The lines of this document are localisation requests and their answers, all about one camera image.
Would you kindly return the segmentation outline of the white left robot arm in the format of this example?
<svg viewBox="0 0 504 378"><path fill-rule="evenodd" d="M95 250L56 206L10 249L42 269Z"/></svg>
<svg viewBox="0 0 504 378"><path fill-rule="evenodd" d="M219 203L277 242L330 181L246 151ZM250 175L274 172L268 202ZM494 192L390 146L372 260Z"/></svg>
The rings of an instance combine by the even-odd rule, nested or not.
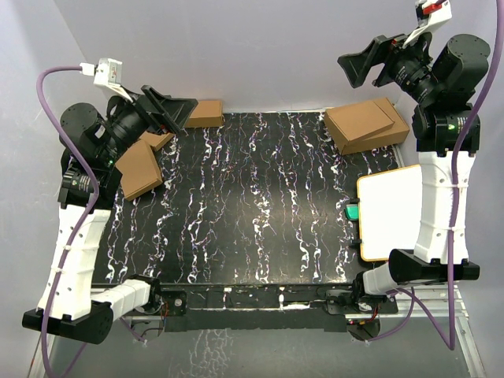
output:
<svg viewBox="0 0 504 378"><path fill-rule="evenodd" d="M95 261L120 186L116 163L146 131L180 132L198 102L161 94L148 85L128 95L113 96L105 116L86 102L61 115L65 150L57 246L43 296L23 315L25 328L99 344L125 314L137 308L153 314L161 308L159 280L139 274L93 295Z"/></svg>

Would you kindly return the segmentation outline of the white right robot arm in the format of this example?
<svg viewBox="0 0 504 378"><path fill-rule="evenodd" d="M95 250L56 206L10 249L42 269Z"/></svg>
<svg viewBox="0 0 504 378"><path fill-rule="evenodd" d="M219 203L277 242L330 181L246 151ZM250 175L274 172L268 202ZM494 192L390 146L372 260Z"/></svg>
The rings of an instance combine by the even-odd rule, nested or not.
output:
<svg viewBox="0 0 504 378"><path fill-rule="evenodd" d="M396 83L417 104L412 128L422 177L419 235L412 250L393 249L387 263L356 275L348 297L363 313L400 287L480 277L465 242L469 175L480 147L480 118L471 114L469 99L487 74L491 48L475 35L458 34L432 59L431 41L429 32L413 43L405 35L380 35L362 52L338 59L352 87L382 65L373 86Z"/></svg>

